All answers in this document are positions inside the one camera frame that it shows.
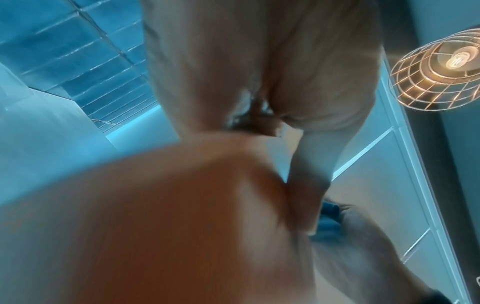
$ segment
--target wire cage lampshade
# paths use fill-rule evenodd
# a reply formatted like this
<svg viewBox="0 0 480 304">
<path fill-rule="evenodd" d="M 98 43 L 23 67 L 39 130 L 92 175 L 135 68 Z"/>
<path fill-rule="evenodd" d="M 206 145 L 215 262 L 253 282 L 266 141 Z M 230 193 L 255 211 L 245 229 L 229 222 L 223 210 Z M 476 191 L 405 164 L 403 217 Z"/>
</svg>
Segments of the wire cage lampshade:
<svg viewBox="0 0 480 304">
<path fill-rule="evenodd" d="M 406 107 L 442 111 L 480 98 L 480 28 L 418 48 L 390 74 L 390 90 Z"/>
</svg>

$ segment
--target blue object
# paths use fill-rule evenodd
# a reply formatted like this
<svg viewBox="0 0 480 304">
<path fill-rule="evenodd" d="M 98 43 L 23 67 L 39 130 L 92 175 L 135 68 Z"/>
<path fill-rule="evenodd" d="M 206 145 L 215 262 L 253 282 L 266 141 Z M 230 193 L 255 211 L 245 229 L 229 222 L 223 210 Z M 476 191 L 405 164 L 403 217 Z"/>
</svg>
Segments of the blue object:
<svg viewBox="0 0 480 304">
<path fill-rule="evenodd" d="M 311 241 L 322 242 L 338 239 L 342 235 L 341 211 L 337 204 L 322 202 L 320 218 L 316 226 L 316 234 L 310 237 Z"/>
</svg>

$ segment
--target ceiling panel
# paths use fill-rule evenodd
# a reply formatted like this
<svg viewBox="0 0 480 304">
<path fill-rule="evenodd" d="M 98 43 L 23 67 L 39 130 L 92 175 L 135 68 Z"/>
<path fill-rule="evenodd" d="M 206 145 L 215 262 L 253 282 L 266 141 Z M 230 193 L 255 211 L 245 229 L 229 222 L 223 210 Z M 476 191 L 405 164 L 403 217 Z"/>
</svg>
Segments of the ceiling panel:
<svg viewBox="0 0 480 304">
<path fill-rule="evenodd" d="M 0 62 L 108 133 L 156 105 L 141 19 L 138 0 L 2 1 Z"/>
</svg>

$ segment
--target hand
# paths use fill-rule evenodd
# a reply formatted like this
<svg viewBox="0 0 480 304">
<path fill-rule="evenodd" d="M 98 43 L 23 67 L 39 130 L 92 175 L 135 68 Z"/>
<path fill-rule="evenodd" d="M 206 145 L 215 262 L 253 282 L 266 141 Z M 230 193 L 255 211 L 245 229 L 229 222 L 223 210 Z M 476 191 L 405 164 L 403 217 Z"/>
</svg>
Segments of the hand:
<svg viewBox="0 0 480 304">
<path fill-rule="evenodd" d="M 357 304 L 420 303 L 430 289 L 401 263 L 385 233 L 358 208 L 340 208 L 341 236 L 312 243 L 320 274 Z"/>
</svg>

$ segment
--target dark sleeve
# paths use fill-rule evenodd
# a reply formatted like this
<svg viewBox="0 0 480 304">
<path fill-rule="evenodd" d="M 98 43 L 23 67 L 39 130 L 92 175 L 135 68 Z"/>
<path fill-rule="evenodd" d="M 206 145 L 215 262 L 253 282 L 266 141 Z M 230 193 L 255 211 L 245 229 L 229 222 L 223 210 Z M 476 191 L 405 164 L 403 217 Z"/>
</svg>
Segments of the dark sleeve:
<svg viewBox="0 0 480 304">
<path fill-rule="evenodd" d="M 439 291 L 435 291 L 428 298 L 422 300 L 418 304 L 452 304 L 452 302 Z"/>
</svg>

